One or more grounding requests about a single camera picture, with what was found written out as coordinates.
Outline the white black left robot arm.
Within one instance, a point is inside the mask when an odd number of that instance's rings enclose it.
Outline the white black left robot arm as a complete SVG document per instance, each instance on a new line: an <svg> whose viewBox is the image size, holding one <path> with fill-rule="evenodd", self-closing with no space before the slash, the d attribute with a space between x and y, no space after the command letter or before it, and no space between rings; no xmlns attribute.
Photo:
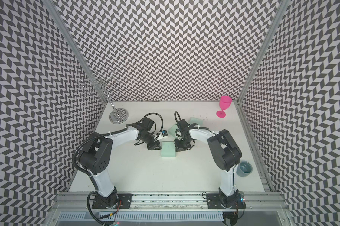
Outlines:
<svg viewBox="0 0 340 226"><path fill-rule="evenodd" d="M73 165L90 178L97 195L108 198L115 192L107 169L112 150L132 141L137 141L137 145L146 144L148 150L160 150L160 140L167 138L168 132L163 126L158 133L151 132L154 126L155 122L145 116L138 122L127 124L120 131L106 134L95 132L75 150Z"/></svg>

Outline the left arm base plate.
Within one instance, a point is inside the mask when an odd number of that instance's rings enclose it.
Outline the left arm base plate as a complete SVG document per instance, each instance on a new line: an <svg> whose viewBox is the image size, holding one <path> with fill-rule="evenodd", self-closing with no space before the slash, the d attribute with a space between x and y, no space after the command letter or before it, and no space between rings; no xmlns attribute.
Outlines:
<svg viewBox="0 0 340 226"><path fill-rule="evenodd" d="M120 210L129 209L132 202L133 194L124 193L124 194L116 194L110 195L109 197L102 197L99 194L95 195L92 209L95 210L105 210L105 209L117 209L118 205L120 206Z"/></svg>

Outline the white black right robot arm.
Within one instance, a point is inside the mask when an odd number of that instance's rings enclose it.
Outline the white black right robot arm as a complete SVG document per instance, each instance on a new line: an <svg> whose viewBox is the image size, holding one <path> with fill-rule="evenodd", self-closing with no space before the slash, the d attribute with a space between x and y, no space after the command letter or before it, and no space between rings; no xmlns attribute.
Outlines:
<svg viewBox="0 0 340 226"><path fill-rule="evenodd" d="M176 152L192 149L196 141L207 144L215 164L222 170L220 196L224 198L234 196L237 191L234 170L243 154L230 132L212 131L196 123L189 124L184 119L177 121L176 125L177 138L174 140Z"/></svg>

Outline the mint drawer-style jewelry box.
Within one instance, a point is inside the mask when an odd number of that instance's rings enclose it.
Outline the mint drawer-style jewelry box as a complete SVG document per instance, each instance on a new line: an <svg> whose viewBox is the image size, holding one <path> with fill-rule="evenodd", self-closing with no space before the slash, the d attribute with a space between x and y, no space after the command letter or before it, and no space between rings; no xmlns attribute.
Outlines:
<svg viewBox="0 0 340 226"><path fill-rule="evenodd" d="M188 124L189 125L195 124L196 126L202 127L203 123L204 121L202 119L191 117Z"/></svg>

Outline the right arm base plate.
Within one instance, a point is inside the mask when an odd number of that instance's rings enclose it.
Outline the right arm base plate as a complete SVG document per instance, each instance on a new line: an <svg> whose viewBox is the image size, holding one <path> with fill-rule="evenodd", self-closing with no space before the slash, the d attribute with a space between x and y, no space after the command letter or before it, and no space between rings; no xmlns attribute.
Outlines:
<svg viewBox="0 0 340 226"><path fill-rule="evenodd" d="M225 209L225 210L245 210L246 204L243 193L235 193L230 197L220 195L219 193L203 194L206 199L208 209Z"/></svg>

